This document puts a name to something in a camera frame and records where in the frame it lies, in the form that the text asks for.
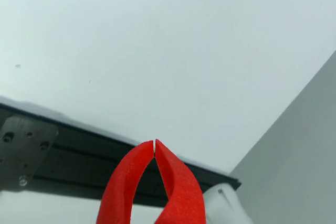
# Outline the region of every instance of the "white robot part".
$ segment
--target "white robot part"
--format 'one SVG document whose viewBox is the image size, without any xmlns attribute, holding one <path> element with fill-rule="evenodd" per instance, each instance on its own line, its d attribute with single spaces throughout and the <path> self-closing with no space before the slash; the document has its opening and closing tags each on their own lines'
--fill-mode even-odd
<svg viewBox="0 0 336 224">
<path fill-rule="evenodd" d="M 204 194 L 207 224 L 253 224 L 229 184 L 219 184 Z"/>
</svg>

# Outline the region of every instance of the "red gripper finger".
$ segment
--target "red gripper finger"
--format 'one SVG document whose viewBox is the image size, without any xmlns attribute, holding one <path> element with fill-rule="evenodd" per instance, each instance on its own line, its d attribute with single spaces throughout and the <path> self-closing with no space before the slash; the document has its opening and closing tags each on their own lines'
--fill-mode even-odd
<svg viewBox="0 0 336 224">
<path fill-rule="evenodd" d="M 136 188 L 153 158 L 153 141 L 148 141 L 133 148 L 120 161 L 105 189 L 97 224 L 130 224 Z"/>
<path fill-rule="evenodd" d="M 169 199 L 155 223 L 205 224 L 204 199 L 193 173 L 159 140 L 155 158 Z"/>
</svg>

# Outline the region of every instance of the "white ceiling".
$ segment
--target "white ceiling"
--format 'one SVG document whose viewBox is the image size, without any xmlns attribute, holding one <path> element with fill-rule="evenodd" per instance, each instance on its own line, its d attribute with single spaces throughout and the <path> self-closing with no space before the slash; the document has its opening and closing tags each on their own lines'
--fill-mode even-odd
<svg viewBox="0 0 336 224">
<path fill-rule="evenodd" d="M 0 0 L 0 95 L 230 172 L 333 53 L 335 17 L 335 0 Z"/>
</svg>

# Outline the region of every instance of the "screw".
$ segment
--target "screw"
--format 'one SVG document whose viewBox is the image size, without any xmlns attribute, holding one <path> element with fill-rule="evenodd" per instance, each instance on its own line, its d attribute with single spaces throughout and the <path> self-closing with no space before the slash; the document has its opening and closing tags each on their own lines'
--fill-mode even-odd
<svg viewBox="0 0 336 224">
<path fill-rule="evenodd" d="M 6 132 L 5 135 L 3 136 L 2 140 L 5 143 L 10 143 L 14 138 L 14 133 L 13 132 Z"/>
<path fill-rule="evenodd" d="M 27 176 L 21 176 L 20 178 L 19 178 L 19 185 L 20 186 L 26 186 L 28 184 L 28 178 L 27 178 Z"/>
<path fill-rule="evenodd" d="M 43 142 L 40 144 L 40 150 L 45 151 L 49 147 L 49 142 Z"/>
</svg>

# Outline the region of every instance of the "metal bracket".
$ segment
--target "metal bracket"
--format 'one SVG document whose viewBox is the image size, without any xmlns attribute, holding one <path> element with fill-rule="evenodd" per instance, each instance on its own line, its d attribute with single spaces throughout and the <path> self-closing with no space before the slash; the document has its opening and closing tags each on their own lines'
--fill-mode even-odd
<svg viewBox="0 0 336 224">
<path fill-rule="evenodd" d="M 24 189 L 57 135 L 55 125 L 21 115 L 8 117 L 0 130 L 0 190 Z"/>
</svg>

